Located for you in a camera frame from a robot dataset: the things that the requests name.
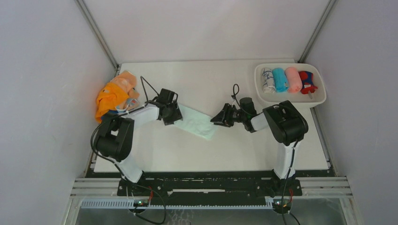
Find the light mint green towel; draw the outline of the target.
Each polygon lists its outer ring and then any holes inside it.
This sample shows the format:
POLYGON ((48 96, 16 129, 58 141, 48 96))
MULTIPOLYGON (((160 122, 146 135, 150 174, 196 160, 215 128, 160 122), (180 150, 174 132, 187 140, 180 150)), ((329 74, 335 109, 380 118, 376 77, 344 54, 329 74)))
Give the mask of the light mint green towel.
POLYGON ((218 127, 210 122, 210 116, 181 104, 179 109, 183 118, 174 122, 174 126, 208 141, 212 140, 218 127))

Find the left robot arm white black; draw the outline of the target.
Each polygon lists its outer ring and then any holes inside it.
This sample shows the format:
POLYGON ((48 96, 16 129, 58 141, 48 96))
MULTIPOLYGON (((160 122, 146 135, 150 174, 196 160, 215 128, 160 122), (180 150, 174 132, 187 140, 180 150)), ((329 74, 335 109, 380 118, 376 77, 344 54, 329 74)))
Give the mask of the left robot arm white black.
POLYGON ((129 181, 128 188, 133 194, 142 195, 146 191, 147 183, 141 179, 143 170, 132 153, 134 130, 156 120, 161 120, 168 126, 182 119, 176 101, 169 104, 151 101, 123 113, 106 113, 91 136, 92 151, 116 167, 122 178, 129 181))

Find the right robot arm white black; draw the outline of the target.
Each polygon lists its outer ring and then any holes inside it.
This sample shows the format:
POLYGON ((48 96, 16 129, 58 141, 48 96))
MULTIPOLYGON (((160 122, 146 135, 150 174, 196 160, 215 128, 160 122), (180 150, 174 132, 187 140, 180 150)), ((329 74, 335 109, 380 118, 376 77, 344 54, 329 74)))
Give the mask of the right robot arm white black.
POLYGON ((271 182, 271 188, 275 194, 284 195, 290 189, 287 179, 295 174, 297 148, 309 130, 307 121, 289 100, 266 107, 259 113, 250 97, 240 99, 237 106, 225 103, 210 122, 228 128, 242 123, 250 133, 269 128, 279 143, 273 169, 277 179, 271 182))

